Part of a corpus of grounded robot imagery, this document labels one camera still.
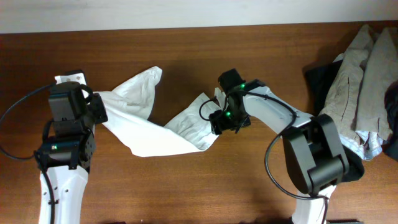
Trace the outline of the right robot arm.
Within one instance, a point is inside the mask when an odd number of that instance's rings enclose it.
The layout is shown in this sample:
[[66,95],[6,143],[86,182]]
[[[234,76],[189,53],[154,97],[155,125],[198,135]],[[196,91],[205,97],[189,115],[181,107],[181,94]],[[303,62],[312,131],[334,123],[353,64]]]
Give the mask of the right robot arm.
[[297,194],[281,190],[297,199],[291,223],[326,223],[330,196],[349,171],[348,158],[332,118],[295,109],[260,80],[243,80],[236,69],[222,73],[218,83],[226,96],[222,109],[206,118],[212,133],[238,132],[251,124],[250,117],[271,128],[276,136],[266,149],[264,166],[270,175],[269,155],[281,140],[287,173],[298,190]]

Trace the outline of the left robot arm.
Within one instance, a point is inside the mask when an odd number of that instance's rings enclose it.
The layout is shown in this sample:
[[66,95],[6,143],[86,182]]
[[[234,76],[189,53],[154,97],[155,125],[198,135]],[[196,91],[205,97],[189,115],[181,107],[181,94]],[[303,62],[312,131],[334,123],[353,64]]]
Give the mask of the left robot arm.
[[78,82],[50,87],[49,106],[53,118],[34,151],[41,184],[39,223],[79,223],[96,149],[95,126],[108,116],[100,95]]

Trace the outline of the white t-shirt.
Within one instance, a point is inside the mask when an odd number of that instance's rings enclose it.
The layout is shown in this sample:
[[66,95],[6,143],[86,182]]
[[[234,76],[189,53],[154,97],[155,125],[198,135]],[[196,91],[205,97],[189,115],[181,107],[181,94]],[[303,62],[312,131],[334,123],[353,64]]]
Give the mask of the white t-shirt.
[[104,126],[139,157],[206,151],[217,138],[207,118],[224,104],[225,93],[215,89],[215,101],[201,93],[165,126],[159,126],[148,118],[161,77],[162,69],[151,67],[111,91],[101,91],[99,95],[108,115]]

